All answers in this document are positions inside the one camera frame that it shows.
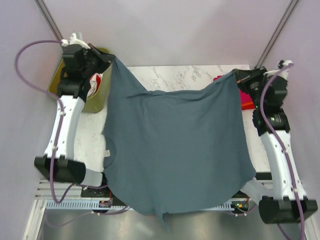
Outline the blue-grey t-shirt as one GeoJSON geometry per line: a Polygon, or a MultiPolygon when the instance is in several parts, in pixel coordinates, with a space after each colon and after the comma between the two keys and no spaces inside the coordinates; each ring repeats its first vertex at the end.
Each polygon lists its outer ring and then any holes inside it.
{"type": "Polygon", "coordinates": [[[256,176],[235,75],[201,90],[147,90],[112,63],[102,131],[112,193],[145,216],[222,205],[256,176]]]}

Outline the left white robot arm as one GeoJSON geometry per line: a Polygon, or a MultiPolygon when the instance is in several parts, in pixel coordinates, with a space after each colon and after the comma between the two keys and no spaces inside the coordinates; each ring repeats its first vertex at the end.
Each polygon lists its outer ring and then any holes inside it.
{"type": "Polygon", "coordinates": [[[92,44],[88,48],[80,44],[64,48],[52,134],[44,155],[34,159],[34,166],[48,181],[92,186],[92,191],[99,197],[109,193],[110,185],[103,180],[102,172],[90,170],[84,162],[74,159],[74,143],[91,87],[90,79],[96,73],[104,73],[113,59],[114,55],[100,51],[92,44]]]}

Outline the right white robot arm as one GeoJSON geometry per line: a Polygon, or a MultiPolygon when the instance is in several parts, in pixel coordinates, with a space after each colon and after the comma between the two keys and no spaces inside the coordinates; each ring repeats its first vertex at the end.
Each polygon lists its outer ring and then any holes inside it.
{"type": "Polygon", "coordinates": [[[233,69],[238,88],[248,94],[255,109],[252,122],[267,154],[272,190],[257,180],[247,184],[236,179],[229,184],[235,197],[244,193],[258,205],[265,224],[302,223],[318,210],[300,181],[291,149],[290,125],[282,105],[287,96],[288,67],[267,71],[233,69]]]}

